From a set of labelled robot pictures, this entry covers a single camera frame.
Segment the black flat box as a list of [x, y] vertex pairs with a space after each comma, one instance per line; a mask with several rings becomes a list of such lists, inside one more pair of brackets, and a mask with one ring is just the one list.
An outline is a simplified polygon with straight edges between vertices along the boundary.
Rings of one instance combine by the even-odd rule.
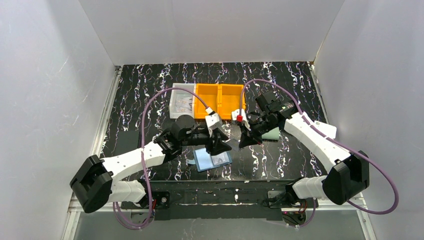
[[139, 147], [140, 132], [138, 130], [120, 131], [117, 134], [116, 151], [132, 151]]

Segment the blue card holder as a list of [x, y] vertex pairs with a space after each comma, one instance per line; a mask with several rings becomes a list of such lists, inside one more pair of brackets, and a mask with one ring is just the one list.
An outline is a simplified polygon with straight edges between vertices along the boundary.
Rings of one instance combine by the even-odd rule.
[[195, 165], [198, 172], [204, 172], [232, 163], [232, 159], [227, 151], [212, 156], [206, 152], [205, 148], [201, 148], [194, 151], [193, 157], [193, 159], [187, 159], [186, 163]]

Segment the white box with label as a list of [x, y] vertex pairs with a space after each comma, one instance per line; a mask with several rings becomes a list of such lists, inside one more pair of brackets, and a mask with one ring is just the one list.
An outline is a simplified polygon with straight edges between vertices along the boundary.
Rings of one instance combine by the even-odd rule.
[[314, 121], [314, 126], [325, 136], [335, 139], [337, 134], [337, 128], [333, 125], [321, 122], [321, 121]]

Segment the orange bin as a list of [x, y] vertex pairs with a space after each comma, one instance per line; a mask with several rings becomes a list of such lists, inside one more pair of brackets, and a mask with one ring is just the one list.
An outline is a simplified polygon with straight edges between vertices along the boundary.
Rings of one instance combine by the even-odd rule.
[[[195, 94], [198, 95], [208, 107], [218, 112], [218, 92], [219, 85], [211, 83], [197, 83]], [[194, 102], [194, 118], [196, 120], [204, 120], [207, 112], [203, 103], [195, 97]]]
[[231, 120], [232, 112], [240, 108], [243, 84], [220, 84], [217, 112], [222, 120]]

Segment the white plastic bin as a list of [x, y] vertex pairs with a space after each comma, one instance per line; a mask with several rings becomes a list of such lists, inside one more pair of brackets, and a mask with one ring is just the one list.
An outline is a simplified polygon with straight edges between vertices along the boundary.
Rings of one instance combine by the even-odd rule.
[[169, 117], [171, 119], [177, 119], [182, 115], [195, 116], [194, 104], [197, 98], [194, 95], [184, 90], [173, 89], [170, 97]]

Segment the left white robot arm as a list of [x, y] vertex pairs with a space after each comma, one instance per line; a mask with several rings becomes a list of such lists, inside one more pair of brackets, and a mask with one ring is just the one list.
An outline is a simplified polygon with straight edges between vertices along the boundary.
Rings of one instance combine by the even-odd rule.
[[193, 117], [181, 115], [144, 147], [113, 157], [87, 157], [69, 183], [83, 211], [93, 213], [112, 202], [147, 203], [151, 196], [147, 182], [123, 179], [176, 159], [183, 147], [203, 145], [206, 153], [213, 157], [232, 150], [221, 120], [211, 115], [208, 118], [206, 123], [196, 125]]

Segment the left orange bin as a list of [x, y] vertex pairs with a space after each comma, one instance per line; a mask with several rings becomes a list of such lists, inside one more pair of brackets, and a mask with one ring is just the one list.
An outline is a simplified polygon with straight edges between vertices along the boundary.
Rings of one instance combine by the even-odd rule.
[[[208, 107], [218, 112], [218, 92], [219, 85], [211, 83], [197, 83], [195, 94], [198, 95]], [[194, 118], [196, 120], [204, 120], [207, 112], [203, 103], [195, 97], [194, 102]]]

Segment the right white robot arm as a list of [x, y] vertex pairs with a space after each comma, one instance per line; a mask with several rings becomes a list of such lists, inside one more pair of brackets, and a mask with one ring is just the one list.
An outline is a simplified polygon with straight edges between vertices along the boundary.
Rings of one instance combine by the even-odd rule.
[[314, 122], [300, 113], [292, 100], [281, 101], [272, 92], [255, 99], [260, 112], [246, 113], [237, 108], [231, 113], [241, 130], [239, 148], [263, 143], [264, 135], [274, 129], [297, 138], [327, 171], [318, 177], [298, 178], [285, 186], [290, 201], [316, 198], [342, 205], [370, 185], [369, 163], [363, 152], [352, 153], [314, 130]]

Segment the right orange bin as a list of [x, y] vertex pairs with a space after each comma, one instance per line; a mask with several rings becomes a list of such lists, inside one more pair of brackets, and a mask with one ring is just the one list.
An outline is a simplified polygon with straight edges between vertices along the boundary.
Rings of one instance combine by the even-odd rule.
[[222, 120], [231, 120], [232, 112], [240, 108], [243, 84], [220, 84], [217, 112]]

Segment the green card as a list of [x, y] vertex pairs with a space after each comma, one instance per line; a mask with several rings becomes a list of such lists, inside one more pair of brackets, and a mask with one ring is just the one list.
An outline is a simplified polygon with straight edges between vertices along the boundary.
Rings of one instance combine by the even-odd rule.
[[278, 127], [273, 128], [262, 134], [261, 138], [263, 142], [277, 142], [280, 139], [280, 129]]

